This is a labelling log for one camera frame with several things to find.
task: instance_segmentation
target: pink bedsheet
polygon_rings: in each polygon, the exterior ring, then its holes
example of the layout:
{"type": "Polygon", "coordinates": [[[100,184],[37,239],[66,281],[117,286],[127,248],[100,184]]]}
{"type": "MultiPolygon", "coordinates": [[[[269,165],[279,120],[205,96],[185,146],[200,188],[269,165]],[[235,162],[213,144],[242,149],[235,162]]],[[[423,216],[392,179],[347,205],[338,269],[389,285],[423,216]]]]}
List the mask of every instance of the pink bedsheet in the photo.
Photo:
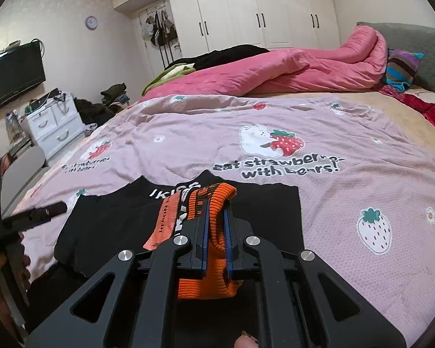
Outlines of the pink bedsheet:
{"type": "Polygon", "coordinates": [[[378,83],[386,63],[384,37],[369,26],[357,26],[337,50],[272,51],[170,81],[150,90],[141,101],[174,94],[358,91],[378,83]]]}

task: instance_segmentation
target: silver screw head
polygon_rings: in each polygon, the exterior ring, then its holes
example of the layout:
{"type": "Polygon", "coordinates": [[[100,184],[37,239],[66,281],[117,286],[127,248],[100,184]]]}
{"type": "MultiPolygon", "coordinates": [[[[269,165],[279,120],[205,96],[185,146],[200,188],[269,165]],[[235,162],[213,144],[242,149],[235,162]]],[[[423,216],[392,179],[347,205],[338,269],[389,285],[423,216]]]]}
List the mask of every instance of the silver screw head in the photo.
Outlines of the silver screw head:
{"type": "Polygon", "coordinates": [[[132,251],[130,250],[122,250],[119,254],[118,254],[118,259],[122,260],[123,262],[126,262],[127,260],[131,260],[132,259],[132,251]]]}
{"type": "Polygon", "coordinates": [[[303,260],[306,260],[307,262],[314,260],[314,258],[316,257],[316,255],[314,255],[314,253],[311,250],[302,251],[300,256],[302,257],[303,260]]]}
{"type": "Polygon", "coordinates": [[[246,243],[250,246],[258,246],[261,243],[261,239],[255,236],[249,236],[245,239],[246,243]]]}
{"type": "Polygon", "coordinates": [[[173,241],[177,246],[182,246],[188,242],[188,238],[186,236],[177,236],[174,237],[173,241]]]}

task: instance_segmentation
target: door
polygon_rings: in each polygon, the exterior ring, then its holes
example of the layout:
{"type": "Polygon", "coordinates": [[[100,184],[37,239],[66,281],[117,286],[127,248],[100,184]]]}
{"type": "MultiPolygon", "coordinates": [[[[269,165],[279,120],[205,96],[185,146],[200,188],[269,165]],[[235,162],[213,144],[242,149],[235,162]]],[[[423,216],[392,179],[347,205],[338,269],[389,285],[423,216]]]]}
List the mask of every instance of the door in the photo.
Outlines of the door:
{"type": "Polygon", "coordinates": [[[287,0],[293,47],[318,48],[315,17],[310,0],[287,0]]]}
{"type": "Polygon", "coordinates": [[[288,0],[256,0],[267,48],[291,48],[288,0]]]}
{"type": "Polygon", "coordinates": [[[232,16],[227,0],[198,0],[210,51],[235,46],[232,16]]]}
{"type": "Polygon", "coordinates": [[[319,48],[335,50],[340,46],[333,0],[311,0],[319,48]]]}
{"type": "Polygon", "coordinates": [[[237,44],[266,47],[262,16],[256,0],[227,0],[237,44]]]}
{"type": "Polygon", "coordinates": [[[169,0],[183,57],[208,53],[205,28],[197,0],[169,0]]]}

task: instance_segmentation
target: striped pillow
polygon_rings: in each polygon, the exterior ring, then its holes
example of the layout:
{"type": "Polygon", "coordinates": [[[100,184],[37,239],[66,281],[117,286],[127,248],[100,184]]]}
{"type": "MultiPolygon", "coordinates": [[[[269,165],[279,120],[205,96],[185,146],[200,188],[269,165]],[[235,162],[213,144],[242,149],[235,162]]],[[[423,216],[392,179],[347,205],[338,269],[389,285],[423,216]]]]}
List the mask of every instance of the striped pillow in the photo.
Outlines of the striped pillow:
{"type": "Polygon", "coordinates": [[[388,49],[388,63],[382,82],[391,85],[398,92],[404,92],[412,85],[423,53],[388,49]]]}

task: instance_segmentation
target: television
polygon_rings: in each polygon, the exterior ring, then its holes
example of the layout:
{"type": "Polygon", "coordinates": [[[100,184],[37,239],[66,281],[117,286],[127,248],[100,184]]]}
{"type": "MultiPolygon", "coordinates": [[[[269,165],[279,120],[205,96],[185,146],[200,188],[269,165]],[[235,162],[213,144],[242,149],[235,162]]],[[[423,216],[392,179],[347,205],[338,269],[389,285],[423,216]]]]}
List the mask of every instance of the television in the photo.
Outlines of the television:
{"type": "Polygon", "coordinates": [[[0,108],[44,81],[40,41],[0,54],[0,108]]]}

